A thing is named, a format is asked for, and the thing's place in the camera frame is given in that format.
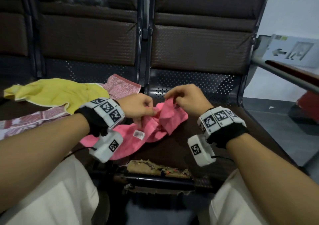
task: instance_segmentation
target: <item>yellow cloth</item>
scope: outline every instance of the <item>yellow cloth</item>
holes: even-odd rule
[[[69,114],[74,114],[83,103],[99,97],[109,98],[107,90],[96,83],[80,84],[59,78],[42,79],[25,86],[13,85],[4,90],[3,96],[43,107],[66,104],[64,110]]]

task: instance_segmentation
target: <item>arrow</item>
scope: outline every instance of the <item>arrow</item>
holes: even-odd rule
[[[274,50],[272,53],[273,53],[274,56],[287,54],[287,52],[284,52],[284,51],[281,51],[281,50],[282,49],[277,49],[277,50]]]

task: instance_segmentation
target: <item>person's right hand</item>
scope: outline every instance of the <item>person's right hand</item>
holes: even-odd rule
[[[213,105],[206,99],[201,89],[194,84],[177,86],[164,96],[165,100],[173,97],[178,105],[189,115],[199,117]]]

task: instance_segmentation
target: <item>pink garment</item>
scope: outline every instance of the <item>pink garment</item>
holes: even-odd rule
[[[119,125],[114,128],[123,137],[123,143],[114,152],[110,160],[118,160],[138,151],[144,143],[152,143],[162,139],[166,134],[171,135],[179,124],[188,119],[187,113],[182,108],[173,104],[173,99],[158,103],[154,108],[158,111],[154,117],[144,117],[142,132],[143,140],[134,137],[134,131],[138,130],[136,124]],[[99,138],[93,135],[84,137],[80,142],[86,147],[92,147]]]
[[[116,74],[111,75],[108,78],[107,83],[100,85],[108,91],[110,98],[113,99],[119,99],[133,93],[139,93],[141,90],[141,85]],[[69,114],[64,111],[64,107],[61,106],[53,107],[42,112],[35,112],[12,120],[0,121],[0,140],[68,115]]]

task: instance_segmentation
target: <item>forearm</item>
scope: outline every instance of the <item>forearm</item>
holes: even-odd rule
[[[88,133],[81,114],[0,141],[0,212],[32,191]]]
[[[246,186],[271,224],[317,224],[319,186],[249,134],[227,143]]]

